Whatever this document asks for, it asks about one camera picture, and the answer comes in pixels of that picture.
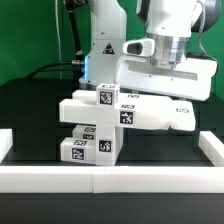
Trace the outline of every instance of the black table surface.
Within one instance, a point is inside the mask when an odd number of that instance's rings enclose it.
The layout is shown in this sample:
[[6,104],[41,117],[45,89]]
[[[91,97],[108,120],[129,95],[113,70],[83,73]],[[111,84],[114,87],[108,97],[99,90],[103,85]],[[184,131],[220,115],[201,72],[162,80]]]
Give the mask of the black table surface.
[[[0,87],[0,129],[13,129],[1,165],[80,166],[60,161],[60,143],[75,124],[59,122],[71,80],[13,79]],[[224,136],[224,102],[193,102],[194,132],[126,129],[117,166],[212,166],[198,148],[200,131]],[[223,223],[222,194],[0,194],[2,223]]]

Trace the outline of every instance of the stacked blocks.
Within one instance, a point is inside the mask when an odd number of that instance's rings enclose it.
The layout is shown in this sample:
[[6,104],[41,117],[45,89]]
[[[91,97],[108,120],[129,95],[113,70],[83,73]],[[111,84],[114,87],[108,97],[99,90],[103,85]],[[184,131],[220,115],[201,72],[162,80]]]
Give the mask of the stacked blocks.
[[[195,129],[190,102],[172,101],[166,96],[120,93],[115,84],[101,84],[97,91],[77,90],[72,100],[60,103],[60,121],[96,125],[77,125],[73,138],[66,138],[61,144],[61,159],[101,166],[116,163],[123,145],[124,128]],[[76,141],[86,143],[74,148]]]

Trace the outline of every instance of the white foam border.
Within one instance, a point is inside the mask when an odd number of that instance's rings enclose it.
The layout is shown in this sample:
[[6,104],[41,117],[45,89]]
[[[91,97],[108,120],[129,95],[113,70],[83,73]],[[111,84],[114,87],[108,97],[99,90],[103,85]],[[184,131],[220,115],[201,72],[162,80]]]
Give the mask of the white foam border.
[[[220,154],[220,143],[211,132],[200,133],[202,150]],[[0,192],[224,193],[224,167],[1,166]]]

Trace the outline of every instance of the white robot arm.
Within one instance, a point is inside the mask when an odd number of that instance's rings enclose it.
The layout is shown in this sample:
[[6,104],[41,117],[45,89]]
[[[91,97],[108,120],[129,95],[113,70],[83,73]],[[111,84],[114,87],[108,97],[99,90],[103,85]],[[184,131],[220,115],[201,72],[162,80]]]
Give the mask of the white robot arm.
[[146,24],[146,38],[123,45],[127,56],[118,61],[115,83],[206,100],[217,62],[205,54],[200,59],[187,57],[186,48],[192,31],[203,32],[218,20],[220,0],[139,0],[136,13]]

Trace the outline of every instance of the green background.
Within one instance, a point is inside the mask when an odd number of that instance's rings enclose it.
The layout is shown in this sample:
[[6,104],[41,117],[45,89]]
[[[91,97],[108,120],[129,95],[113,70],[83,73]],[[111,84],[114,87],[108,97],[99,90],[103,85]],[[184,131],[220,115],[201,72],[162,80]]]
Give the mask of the green background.
[[[137,0],[118,0],[127,12],[127,40],[144,37],[144,27],[135,16]],[[59,0],[60,33],[63,60],[74,59],[70,24],[63,0]],[[90,15],[85,5],[75,12],[83,51],[90,50]],[[0,85],[13,78],[25,77],[36,68],[59,61],[54,0],[10,0],[0,2]],[[202,36],[208,54],[220,63],[213,77],[212,91],[224,99],[224,16]],[[199,52],[193,34],[189,50]]]

